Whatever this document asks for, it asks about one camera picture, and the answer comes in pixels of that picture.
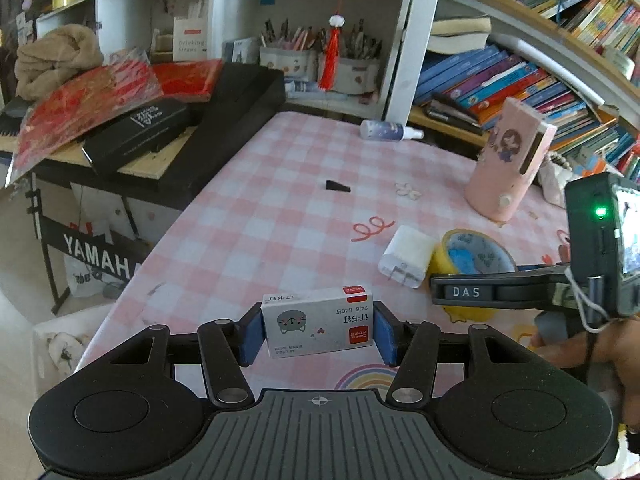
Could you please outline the person's right hand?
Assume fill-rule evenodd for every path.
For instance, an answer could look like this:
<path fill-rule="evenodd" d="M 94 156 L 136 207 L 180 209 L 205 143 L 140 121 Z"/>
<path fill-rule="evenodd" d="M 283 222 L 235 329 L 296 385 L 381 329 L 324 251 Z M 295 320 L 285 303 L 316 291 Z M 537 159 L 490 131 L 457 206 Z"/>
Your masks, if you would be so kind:
<path fill-rule="evenodd" d="M 591 353 L 593 363 L 611 363 L 624 386 L 623 422 L 638 434 L 639 411 L 639 319 L 614 321 L 597 336 Z M 559 344 L 547 344 L 539 334 L 532 338 L 538 356 L 559 368 L 585 363 L 589 333 L 580 333 Z"/>

